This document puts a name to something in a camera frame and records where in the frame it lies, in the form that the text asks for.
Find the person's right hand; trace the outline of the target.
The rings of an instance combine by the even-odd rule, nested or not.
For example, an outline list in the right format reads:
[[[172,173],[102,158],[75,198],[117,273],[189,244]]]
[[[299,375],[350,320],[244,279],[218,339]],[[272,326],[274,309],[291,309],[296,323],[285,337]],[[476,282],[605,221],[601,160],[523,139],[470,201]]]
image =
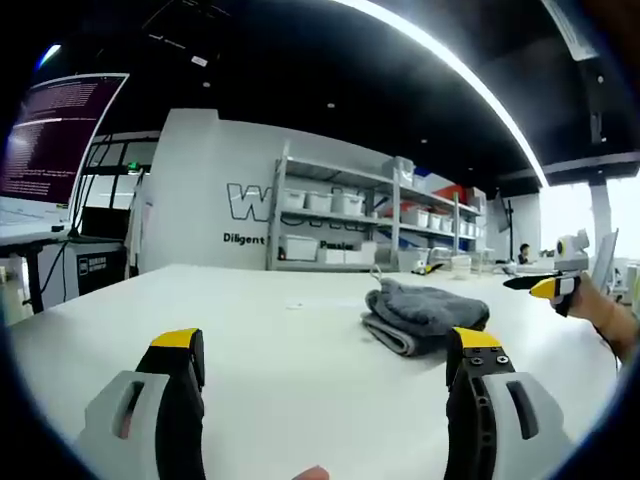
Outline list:
[[[585,272],[580,275],[569,315],[589,321],[622,363],[633,357],[639,341],[639,321],[624,306],[602,294]]]

